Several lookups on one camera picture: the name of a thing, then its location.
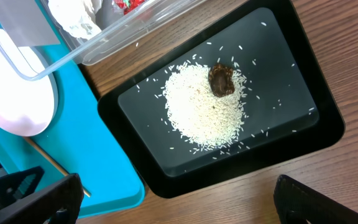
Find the pale pink round plate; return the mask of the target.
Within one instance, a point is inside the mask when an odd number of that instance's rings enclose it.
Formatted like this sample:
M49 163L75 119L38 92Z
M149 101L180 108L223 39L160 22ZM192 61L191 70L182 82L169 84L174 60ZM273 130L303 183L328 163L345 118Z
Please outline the pale pink round plate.
M18 136L35 136L52 122L58 107L53 75L36 81L20 77L0 51L0 128Z

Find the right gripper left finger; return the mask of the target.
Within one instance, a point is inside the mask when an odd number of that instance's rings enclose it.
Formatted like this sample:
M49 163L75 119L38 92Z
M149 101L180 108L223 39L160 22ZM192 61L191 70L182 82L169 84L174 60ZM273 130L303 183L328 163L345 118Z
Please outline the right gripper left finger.
M0 224L75 224L84 198L78 174L70 174L0 210Z

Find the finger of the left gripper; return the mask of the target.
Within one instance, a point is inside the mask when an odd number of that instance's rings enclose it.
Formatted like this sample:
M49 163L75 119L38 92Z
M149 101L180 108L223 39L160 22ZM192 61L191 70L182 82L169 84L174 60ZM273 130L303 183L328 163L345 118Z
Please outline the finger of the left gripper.
M37 166L0 177L0 210L34 193L44 173Z

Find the pile of white rice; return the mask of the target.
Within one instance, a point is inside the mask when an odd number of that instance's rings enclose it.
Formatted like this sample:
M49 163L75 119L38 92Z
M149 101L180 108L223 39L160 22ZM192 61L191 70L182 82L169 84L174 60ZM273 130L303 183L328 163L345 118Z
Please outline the pile of white rice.
M213 94L207 65L184 63L171 71L165 82L167 119L181 137L204 149L223 147L239 139L245 118L243 99L246 77L235 70L230 74L234 92L218 97Z

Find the red snack wrapper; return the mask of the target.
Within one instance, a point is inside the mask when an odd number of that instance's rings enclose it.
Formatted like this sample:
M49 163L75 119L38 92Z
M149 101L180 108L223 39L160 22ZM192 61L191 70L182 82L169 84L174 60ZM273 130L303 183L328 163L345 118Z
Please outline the red snack wrapper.
M113 0L112 6L115 12L126 15L140 6L143 2L145 2L145 0Z

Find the brown food chunk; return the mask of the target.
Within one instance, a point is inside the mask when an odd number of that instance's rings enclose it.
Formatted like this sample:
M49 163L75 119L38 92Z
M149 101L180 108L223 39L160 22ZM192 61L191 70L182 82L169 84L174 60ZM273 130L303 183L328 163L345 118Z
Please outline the brown food chunk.
M234 70L221 63L215 64L208 73L208 81L214 96L222 98L235 91L232 80Z

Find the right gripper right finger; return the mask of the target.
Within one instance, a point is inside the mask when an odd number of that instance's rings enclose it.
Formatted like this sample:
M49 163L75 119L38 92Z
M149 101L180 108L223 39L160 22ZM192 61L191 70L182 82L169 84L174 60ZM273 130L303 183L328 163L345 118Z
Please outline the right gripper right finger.
M358 223L357 212L287 175L278 177L273 201L280 223Z

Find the white tissue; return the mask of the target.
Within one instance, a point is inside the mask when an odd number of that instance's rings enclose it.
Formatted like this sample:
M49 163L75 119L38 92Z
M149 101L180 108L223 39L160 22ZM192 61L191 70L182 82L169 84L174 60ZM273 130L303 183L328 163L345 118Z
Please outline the white tissue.
M49 0L48 8L54 19L74 38L92 39L101 32L96 13L103 0Z

